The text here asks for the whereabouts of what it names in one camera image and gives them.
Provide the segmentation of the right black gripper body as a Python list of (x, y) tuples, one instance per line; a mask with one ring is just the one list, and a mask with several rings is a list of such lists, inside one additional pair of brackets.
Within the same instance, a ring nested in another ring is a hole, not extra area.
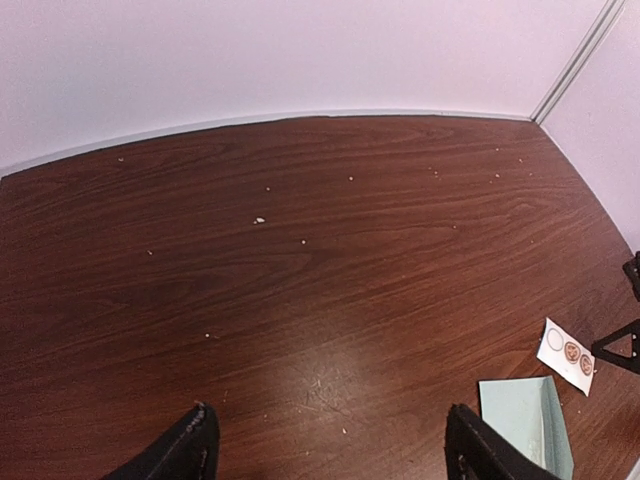
[(634, 297), (640, 301), (640, 252), (637, 251), (630, 260), (625, 262), (622, 269), (631, 284)]

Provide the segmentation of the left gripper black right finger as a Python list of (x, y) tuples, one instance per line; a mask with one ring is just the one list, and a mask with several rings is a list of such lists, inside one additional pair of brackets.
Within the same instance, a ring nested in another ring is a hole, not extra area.
[(465, 404), (448, 412), (445, 460), (449, 479), (560, 479), (527, 459)]

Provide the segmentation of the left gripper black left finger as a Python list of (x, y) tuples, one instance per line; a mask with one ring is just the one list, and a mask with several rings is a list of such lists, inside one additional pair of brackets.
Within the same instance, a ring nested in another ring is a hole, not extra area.
[(103, 479), (216, 479), (219, 443), (214, 408), (197, 402), (141, 453)]

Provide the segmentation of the light blue envelope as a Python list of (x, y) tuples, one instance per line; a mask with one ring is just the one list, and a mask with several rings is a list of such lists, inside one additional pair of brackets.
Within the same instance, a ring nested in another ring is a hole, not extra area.
[(481, 418), (521, 454), (560, 479), (574, 460), (562, 407), (550, 376), (478, 383)]

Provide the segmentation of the right aluminium frame post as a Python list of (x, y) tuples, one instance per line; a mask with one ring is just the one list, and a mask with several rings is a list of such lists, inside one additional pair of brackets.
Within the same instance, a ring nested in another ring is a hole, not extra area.
[(625, 10), (626, 0), (607, 0), (529, 120), (540, 126), (574, 83)]

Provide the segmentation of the white seal sticker sheet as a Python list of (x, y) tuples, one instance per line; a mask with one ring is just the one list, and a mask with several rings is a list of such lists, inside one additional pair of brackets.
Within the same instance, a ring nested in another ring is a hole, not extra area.
[(586, 397), (589, 396), (595, 357), (549, 317), (545, 318), (536, 357)]

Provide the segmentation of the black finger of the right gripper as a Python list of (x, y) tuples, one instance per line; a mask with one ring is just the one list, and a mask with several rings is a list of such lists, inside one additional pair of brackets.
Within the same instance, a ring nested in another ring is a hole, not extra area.
[(638, 375), (639, 323), (636, 319), (613, 333), (595, 341), (591, 352), (597, 359)]

